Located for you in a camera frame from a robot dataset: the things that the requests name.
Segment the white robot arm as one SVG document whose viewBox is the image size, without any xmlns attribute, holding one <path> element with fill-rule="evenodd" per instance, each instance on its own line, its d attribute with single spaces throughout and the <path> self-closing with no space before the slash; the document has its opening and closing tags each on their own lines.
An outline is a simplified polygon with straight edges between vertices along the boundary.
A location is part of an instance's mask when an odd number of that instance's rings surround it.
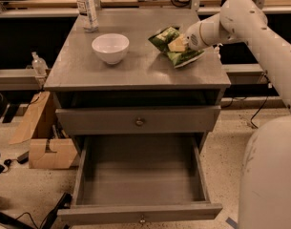
<svg viewBox="0 0 291 229">
<path fill-rule="evenodd" d="M 237 229 L 291 229 L 291 44 L 268 27 L 252 0 L 227 0 L 171 48 L 198 51 L 237 41 L 247 45 L 290 112 L 259 127 L 247 143 Z"/>
</svg>

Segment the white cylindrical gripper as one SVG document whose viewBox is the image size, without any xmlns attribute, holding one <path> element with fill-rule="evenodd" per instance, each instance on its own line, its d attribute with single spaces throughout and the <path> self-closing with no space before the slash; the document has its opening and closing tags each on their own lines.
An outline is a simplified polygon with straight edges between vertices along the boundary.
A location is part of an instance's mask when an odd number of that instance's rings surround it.
<svg viewBox="0 0 291 229">
<path fill-rule="evenodd" d="M 190 26 L 184 34 L 181 34 L 176 42 L 168 44 L 171 52 L 184 52 L 186 45 L 195 51 L 211 47 L 220 42 L 219 22 L 209 22 L 207 20 L 198 21 Z"/>
</svg>

